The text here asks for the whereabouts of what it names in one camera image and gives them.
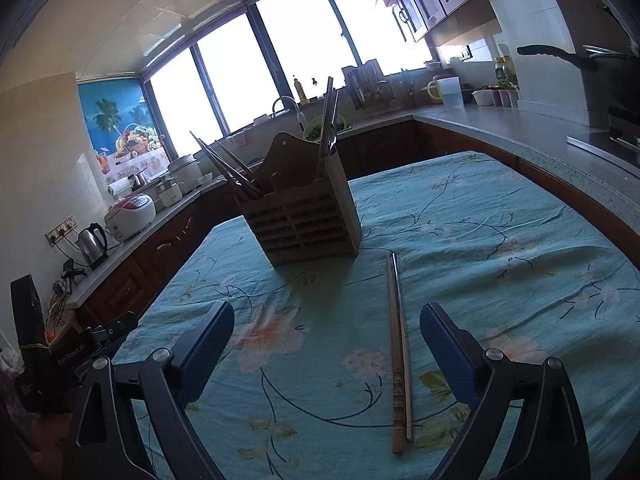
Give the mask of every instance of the faucet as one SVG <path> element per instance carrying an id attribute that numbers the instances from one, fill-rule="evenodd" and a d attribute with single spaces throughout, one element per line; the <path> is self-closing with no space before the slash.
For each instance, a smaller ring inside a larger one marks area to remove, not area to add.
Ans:
<path id="1" fill-rule="evenodd" d="M 273 102 L 273 106 L 271 107 L 271 118 L 273 119 L 276 116 L 276 104 L 278 103 L 278 101 L 282 101 L 282 104 L 284 105 L 284 99 L 291 99 L 291 102 L 293 102 L 293 105 L 296 108 L 296 117 L 298 118 L 300 130 L 304 132 L 306 126 L 308 125 L 308 121 L 306 120 L 306 116 L 300 111 L 300 107 L 298 106 L 296 100 L 291 96 L 281 95 Z"/>

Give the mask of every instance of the utensil holder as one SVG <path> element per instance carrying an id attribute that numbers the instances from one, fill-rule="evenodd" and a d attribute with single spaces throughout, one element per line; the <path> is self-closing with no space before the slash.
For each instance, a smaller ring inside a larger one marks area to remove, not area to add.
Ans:
<path id="1" fill-rule="evenodd" d="M 276 190 L 254 200 L 236 194 L 241 213 L 274 267 L 358 254 L 360 221 L 340 156 L 337 152 L 326 156 L 322 177 L 315 179 L 318 149 L 316 143 L 278 134 L 255 172 L 256 180 L 263 185 L 271 182 Z M 282 169 L 273 171 L 278 166 Z M 313 172 L 305 174 L 305 168 Z"/>

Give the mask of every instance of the ceiling panel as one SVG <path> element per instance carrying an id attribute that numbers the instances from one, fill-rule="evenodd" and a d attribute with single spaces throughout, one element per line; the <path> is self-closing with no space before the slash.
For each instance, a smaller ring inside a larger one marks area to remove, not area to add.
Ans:
<path id="1" fill-rule="evenodd" d="M 0 66 L 0 91 L 60 72 L 140 72 L 176 37 L 234 1 L 241 0 L 49 0 Z"/>

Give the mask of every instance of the wall socket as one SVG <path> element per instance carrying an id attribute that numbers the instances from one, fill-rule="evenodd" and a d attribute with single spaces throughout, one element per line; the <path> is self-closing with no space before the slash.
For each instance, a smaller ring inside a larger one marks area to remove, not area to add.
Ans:
<path id="1" fill-rule="evenodd" d="M 49 245 L 53 247 L 53 245 L 62 240 L 65 235 L 68 235 L 76 227 L 78 227 L 76 218 L 73 215 L 69 216 L 68 218 L 60 222 L 57 226 L 55 226 L 51 231 L 45 234 L 47 240 L 49 241 Z"/>

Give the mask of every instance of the blue poster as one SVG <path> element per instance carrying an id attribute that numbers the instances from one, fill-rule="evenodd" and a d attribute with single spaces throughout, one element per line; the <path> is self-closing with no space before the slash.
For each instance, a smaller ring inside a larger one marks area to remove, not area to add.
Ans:
<path id="1" fill-rule="evenodd" d="M 169 164 L 138 79 L 78 85 L 84 122 L 107 184 Z"/>

